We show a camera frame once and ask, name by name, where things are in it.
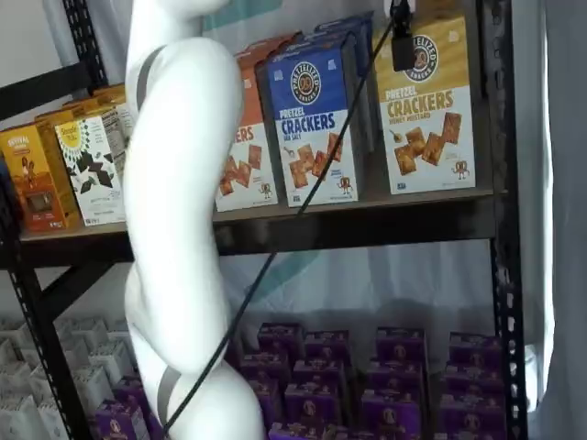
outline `brand logo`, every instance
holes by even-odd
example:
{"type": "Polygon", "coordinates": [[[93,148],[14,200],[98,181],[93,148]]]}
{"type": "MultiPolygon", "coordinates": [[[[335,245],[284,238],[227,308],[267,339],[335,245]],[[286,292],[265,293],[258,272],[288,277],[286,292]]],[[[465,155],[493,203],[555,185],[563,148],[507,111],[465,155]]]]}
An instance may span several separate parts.
{"type": "Polygon", "coordinates": [[[416,83],[423,83],[437,70],[437,45],[426,35],[414,37],[415,65],[412,70],[405,71],[405,76],[416,83]]]}
{"type": "Polygon", "coordinates": [[[322,89],[320,73],[314,64],[306,61],[300,62],[292,72],[292,92],[298,103],[310,105],[322,89]]]}

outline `yellow snack box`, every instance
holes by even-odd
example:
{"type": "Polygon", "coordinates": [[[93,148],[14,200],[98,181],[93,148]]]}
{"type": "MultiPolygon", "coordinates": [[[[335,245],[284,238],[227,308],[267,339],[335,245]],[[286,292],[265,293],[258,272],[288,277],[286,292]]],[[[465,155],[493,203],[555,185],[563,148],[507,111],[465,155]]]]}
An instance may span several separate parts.
{"type": "Polygon", "coordinates": [[[49,121],[0,132],[0,147],[29,231],[47,232],[80,225],[59,144],[49,121]]]}

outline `yellow cracker box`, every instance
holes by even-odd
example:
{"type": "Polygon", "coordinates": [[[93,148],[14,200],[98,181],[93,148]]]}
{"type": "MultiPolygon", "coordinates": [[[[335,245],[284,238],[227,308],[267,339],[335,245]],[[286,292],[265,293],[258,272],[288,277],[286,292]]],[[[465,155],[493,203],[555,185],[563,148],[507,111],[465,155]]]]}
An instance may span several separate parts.
{"type": "Polygon", "coordinates": [[[393,70],[390,40],[375,61],[392,194],[474,187],[465,17],[423,11],[413,35],[412,70],[393,70]]]}
{"type": "Polygon", "coordinates": [[[0,132],[0,146],[26,228],[47,232],[78,226],[80,216],[50,122],[0,132]]]}

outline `blue cracker box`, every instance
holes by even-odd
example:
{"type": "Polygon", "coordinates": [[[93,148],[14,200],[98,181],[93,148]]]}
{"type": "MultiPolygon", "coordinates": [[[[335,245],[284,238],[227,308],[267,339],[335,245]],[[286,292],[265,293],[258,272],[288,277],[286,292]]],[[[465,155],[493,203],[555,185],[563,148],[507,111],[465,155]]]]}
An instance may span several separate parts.
{"type": "Polygon", "coordinates": [[[448,363],[442,381],[448,392],[504,396],[504,381],[499,371],[448,363]]]}
{"type": "MultiPolygon", "coordinates": [[[[355,39],[319,42],[274,57],[268,65],[271,101],[288,204],[301,206],[334,152],[357,82],[355,39]]],[[[363,183],[360,112],[311,204],[356,202],[363,183]]]]}
{"type": "Polygon", "coordinates": [[[394,433],[398,440],[421,438],[423,417],[417,391],[365,390],[360,407],[366,428],[394,433]]]}
{"type": "Polygon", "coordinates": [[[453,332],[450,334],[449,359],[455,364],[502,369],[502,345],[498,337],[453,332]]]}
{"type": "Polygon", "coordinates": [[[445,393],[438,406],[440,432],[505,432],[504,399],[445,393]]]}
{"type": "Polygon", "coordinates": [[[326,429],[322,424],[274,423],[270,440],[324,440],[326,429]]]}
{"type": "Polygon", "coordinates": [[[259,399],[265,429],[269,430],[275,422],[283,420],[279,384],[275,379],[256,379],[249,380],[249,385],[255,392],[257,399],[259,399]]]}
{"type": "Polygon", "coordinates": [[[330,381],[293,382],[283,394],[289,420],[341,424],[338,384],[330,381]]]}

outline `orange cracker box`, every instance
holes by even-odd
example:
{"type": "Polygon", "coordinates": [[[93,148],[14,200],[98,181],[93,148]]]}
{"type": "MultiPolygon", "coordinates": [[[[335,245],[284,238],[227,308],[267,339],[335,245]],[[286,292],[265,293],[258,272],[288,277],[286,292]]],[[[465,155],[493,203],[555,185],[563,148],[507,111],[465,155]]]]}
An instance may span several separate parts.
{"type": "Polygon", "coordinates": [[[80,224],[75,197],[50,122],[0,132],[0,147],[29,231],[47,232],[80,224]]]}
{"type": "Polygon", "coordinates": [[[218,212],[278,203],[276,183],[281,184],[275,153],[275,130],[266,124],[271,115],[263,108],[262,65],[265,48],[238,55],[244,87],[244,113],[228,155],[225,173],[216,194],[218,212]]]}

